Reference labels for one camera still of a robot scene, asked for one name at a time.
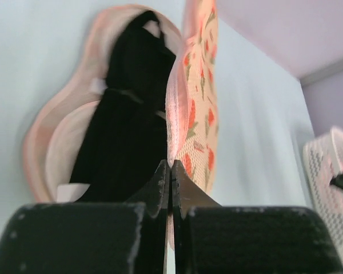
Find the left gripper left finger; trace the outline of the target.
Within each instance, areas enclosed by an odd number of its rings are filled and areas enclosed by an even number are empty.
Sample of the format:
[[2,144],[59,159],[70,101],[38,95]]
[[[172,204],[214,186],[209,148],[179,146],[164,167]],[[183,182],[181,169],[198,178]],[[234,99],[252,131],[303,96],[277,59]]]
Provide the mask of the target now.
[[18,208],[0,238],[0,273],[165,273],[170,170],[123,203]]

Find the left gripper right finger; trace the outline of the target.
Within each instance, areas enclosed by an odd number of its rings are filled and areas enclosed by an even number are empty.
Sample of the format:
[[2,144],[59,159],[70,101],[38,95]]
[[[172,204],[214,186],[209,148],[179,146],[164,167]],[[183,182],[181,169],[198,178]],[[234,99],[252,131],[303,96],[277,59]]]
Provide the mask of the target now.
[[322,219],[306,207],[223,207],[171,169],[177,273],[343,273]]

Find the black bra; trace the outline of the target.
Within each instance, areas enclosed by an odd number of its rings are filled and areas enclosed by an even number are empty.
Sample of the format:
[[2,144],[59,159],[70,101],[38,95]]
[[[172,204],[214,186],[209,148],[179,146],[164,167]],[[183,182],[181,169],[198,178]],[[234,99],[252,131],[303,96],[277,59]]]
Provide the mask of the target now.
[[71,183],[88,188],[79,202],[124,202],[140,190],[166,159],[166,86],[176,56],[150,10],[136,16],[110,54],[106,90],[89,123]]

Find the pink patterned laundry bag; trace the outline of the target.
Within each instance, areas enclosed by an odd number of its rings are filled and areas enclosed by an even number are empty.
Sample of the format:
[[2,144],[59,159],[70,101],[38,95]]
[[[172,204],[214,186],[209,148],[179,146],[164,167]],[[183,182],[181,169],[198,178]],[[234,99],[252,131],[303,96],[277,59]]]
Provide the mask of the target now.
[[[40,110],[23,143],[23,169],[38,202],[72,202],[85,189],[69,186],[90,118],[97,107],[115,41],[147,7],[113,6],[95,18],[81,62],[66,86]],[[203,192],[214,182],[218,140],[214,64],[218,42],[214,1],[187,1],[182,28],[157,14],[167,47],[176,55],[166,87],[167,161],[180,160]]]

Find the white plastic basket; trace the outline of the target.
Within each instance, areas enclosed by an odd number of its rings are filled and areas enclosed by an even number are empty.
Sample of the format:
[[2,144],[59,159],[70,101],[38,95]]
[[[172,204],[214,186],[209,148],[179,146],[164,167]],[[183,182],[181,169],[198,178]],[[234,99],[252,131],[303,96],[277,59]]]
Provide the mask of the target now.
[[332,179],[343,174],[343,130],[334,126],[307,142],[302,158],[314,208],[343,261],[343,190],[330,185]]

